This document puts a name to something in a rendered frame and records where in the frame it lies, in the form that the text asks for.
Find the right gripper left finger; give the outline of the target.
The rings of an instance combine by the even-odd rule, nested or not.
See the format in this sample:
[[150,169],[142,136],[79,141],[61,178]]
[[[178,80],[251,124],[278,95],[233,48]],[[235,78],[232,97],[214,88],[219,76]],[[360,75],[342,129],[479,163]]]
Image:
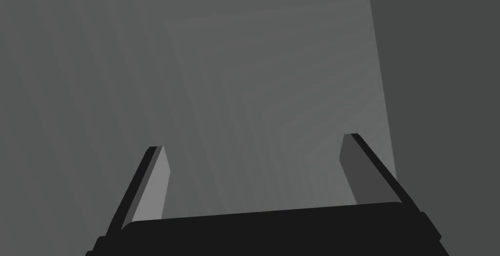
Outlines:
[[149,147],[130,181],[106,235],[115,235],[128,223],[161,219],[170,167],[163,146]]

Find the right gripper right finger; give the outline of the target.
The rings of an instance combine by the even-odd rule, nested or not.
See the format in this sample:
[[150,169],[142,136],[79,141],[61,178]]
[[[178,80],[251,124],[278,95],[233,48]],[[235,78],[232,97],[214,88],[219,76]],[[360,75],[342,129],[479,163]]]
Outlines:
[[419,208],[358,133],[343,135],[339,162],[357,204],[398,202]]

